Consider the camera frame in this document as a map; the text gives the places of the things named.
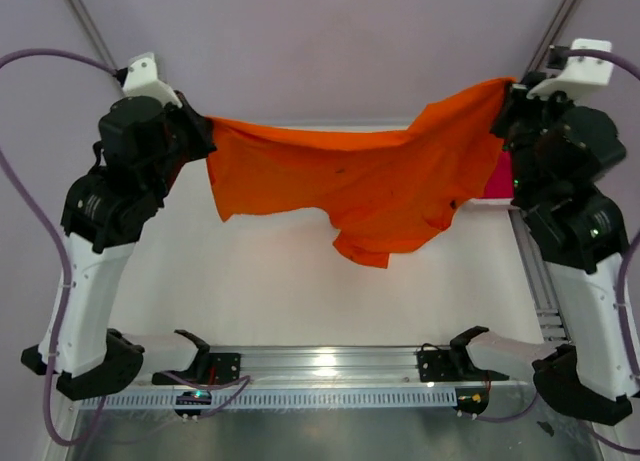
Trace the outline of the orange t shirt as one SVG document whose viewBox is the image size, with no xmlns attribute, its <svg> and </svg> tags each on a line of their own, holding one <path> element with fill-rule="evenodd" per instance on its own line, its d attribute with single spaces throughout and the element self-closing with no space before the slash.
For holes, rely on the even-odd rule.
<svg viewBox="0 0 640 461">
<path fill-rule="evenodd" d="M 219 217 L 322 210 L 350 261 L 386 268 L 481 198 L 503 151 L 491 133 L 511 82 L 488 80 L 427 105 L 406 128 L 306 131 L 217 118 L 207 170 Z"/>
</svg>

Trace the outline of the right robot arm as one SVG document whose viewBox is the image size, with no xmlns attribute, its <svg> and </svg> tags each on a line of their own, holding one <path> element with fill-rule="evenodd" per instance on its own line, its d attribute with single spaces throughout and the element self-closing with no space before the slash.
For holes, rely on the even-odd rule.
<svg viewBox="0 0 640 461">
<path fill-rule="evenodd" d="M 510 153 L 513 203 L 547 266 L 569 339 L 532 344 L 478 326 L 451 340 L 448 357 L 464 378 L 526 381 L 554 411 L 613 426 L 639 394 L 639 340 L 621 278 L 631 252 L 623 215 L 597 183 L 626 150 L 606 113 L 560 86 L 543 93 L 546 81 L 530 72 L 511 84 L 491 131 Z"/>
</svg>

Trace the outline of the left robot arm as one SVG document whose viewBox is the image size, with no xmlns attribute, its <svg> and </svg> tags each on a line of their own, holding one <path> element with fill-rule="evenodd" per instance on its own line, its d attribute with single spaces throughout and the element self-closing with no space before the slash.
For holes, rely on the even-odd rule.
<svg viewBox="0 0 640 461">
<path fill-rule="evenodd" d="M 183 93 L 163 103 L 128 96 L 98 123 L 95 162 L 69 188 L 61 219 L 64 268 L 52 322 L 21 362 L 37 375 L 48 367 L 56 389 L 72 401 L 119 393 L 151 376 L 172 374 L 195 381 L 203 374 L 208 344 L 177 329 L 166 336 L 134 336 L 109 327 L 124 268 L 143 227 L 163 208 L 185 164 L 214 152 L 213 123 Z"/>
</svg>

